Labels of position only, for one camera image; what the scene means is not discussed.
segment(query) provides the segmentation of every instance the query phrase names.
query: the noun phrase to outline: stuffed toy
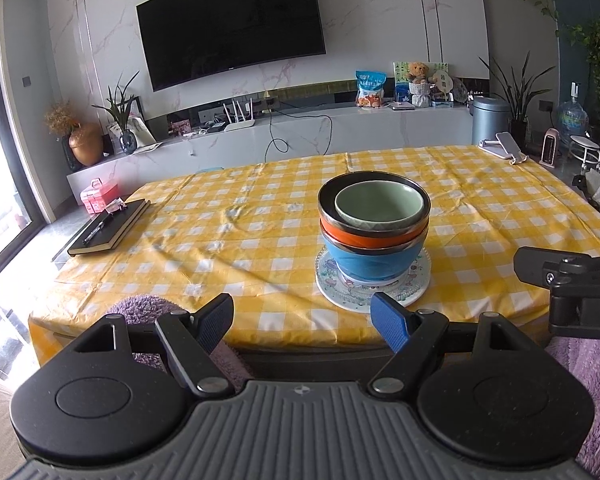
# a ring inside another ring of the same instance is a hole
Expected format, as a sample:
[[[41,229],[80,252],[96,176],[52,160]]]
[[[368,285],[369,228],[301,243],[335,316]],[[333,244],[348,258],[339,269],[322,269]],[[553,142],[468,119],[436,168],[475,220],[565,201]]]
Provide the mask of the stuffed toy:
[[[409,81],[414,84],[424,83],[427,80],[429,67],[419,61],[409,63]]]

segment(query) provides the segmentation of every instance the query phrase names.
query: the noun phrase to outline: television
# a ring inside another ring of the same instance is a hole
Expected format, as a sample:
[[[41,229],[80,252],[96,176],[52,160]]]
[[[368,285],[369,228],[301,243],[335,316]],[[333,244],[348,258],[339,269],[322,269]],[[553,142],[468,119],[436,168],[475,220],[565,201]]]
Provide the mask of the television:
[[[318,0],[149,0],[137,11],[154,91],[326,53]]]

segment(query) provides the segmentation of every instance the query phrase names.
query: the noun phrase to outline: tiled floor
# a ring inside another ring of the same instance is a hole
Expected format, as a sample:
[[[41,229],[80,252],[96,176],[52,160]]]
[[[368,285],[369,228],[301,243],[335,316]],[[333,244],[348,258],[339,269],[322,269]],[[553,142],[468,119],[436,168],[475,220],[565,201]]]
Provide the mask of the tiled floor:
[[[563,157],[551,171],[570,186],[580,172],[580,163]],[[0,375],[12,387],[38,368],[27,318],[35,303],[44,300],[45,290],[69,258],[63,249],[88,220],[85,209],[76,206],[40,231],[0,273]]]

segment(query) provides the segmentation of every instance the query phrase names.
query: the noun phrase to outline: orange bowl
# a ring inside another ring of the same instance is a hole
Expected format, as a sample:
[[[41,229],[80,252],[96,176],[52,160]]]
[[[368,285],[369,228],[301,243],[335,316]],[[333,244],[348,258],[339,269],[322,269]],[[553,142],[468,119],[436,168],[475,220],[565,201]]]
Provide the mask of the orange bowl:
[[[427,221],[423,222],[422,227],[419,227],[415,231],[390,238],[368,238],[364,236],[352,235],[346,231],[334,227],[328,222],[325,222],[323,218],[320,218],[320,225],[328,234],[331,235],[331,237],[335,238],[341,244],[358,249],[387,249],[396,245],[405,244],[414,238],[417,238],[421,232],[428,227],[429,219],[427,218]]]

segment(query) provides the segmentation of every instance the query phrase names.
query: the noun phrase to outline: brown vase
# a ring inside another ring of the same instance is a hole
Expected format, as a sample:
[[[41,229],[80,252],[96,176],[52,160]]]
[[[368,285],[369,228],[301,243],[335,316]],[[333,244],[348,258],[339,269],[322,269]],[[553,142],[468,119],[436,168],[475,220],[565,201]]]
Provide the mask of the brown vase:
[[[509,123],[509,130],[511,137],[516,141],[520,150],[524,150],[526,141],[526,121],[512,119]]]
[[[93,166],[102,158],[102,128],[99,124],[83,124],[69,137],[75,158],[85,166]]]

